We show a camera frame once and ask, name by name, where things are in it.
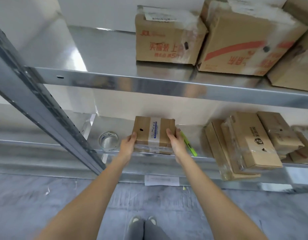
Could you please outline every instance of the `foot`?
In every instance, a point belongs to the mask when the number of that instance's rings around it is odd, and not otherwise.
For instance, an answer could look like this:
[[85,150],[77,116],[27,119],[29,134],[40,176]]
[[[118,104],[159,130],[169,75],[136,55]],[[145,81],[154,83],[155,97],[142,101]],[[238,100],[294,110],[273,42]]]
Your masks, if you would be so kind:
[[134,222],[137,222],[139,220],[141,220],[142,218],[140,216],[134,216],[132,217],[132,219],[130,220],[128,227],[130,227],[130,225],[132,225]]
[[148,218],[148,220],[150,220],[154,225],[157,225],[157,220],[156,220],[155,216],[150,216]]

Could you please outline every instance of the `metal upright beam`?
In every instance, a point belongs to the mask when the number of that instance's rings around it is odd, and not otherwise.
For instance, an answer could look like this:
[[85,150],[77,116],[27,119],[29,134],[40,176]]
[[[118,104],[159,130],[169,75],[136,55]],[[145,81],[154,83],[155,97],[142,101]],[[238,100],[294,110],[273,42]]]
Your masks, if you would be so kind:
[[94,173],[104,163],[0,30],[0,95]]

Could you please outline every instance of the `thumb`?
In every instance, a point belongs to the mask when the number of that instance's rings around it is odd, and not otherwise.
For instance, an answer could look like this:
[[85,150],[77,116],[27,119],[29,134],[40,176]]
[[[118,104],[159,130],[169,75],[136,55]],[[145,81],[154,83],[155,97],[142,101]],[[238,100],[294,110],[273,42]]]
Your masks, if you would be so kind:
[[166,133],[168,138],[172,141],[172,140],[176,140],[176,137],[173,135],[172,131],[170,129],[166,129]]
[[131,135],[130,141],[131,141],[132,143],[135,143],[136,137],[137,137],[137,133],[136,133],[136,132],[133,132],[132,135]]

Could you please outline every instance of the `gray floor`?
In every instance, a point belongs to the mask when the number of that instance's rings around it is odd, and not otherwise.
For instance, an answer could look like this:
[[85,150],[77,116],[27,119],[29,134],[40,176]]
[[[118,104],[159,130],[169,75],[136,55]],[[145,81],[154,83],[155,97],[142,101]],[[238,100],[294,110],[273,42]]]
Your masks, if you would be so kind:
[[[0,174],[0,239],[31,239],[90,180]],[[269,239],[308,239],[308,194],[224,191]],[[118,184],[98,239],[123,240],[134,215],[155,215],[172,239],[213,239],[190,188]]]

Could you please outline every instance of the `black logo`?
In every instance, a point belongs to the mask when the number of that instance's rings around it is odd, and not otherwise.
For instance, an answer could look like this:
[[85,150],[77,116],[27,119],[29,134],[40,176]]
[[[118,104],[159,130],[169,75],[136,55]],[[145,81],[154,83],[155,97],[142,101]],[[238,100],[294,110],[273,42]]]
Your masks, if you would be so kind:
[[264,143],[262,142],[262,140],[260,138],[256,138],[255,142],[259,145],[264,145]]

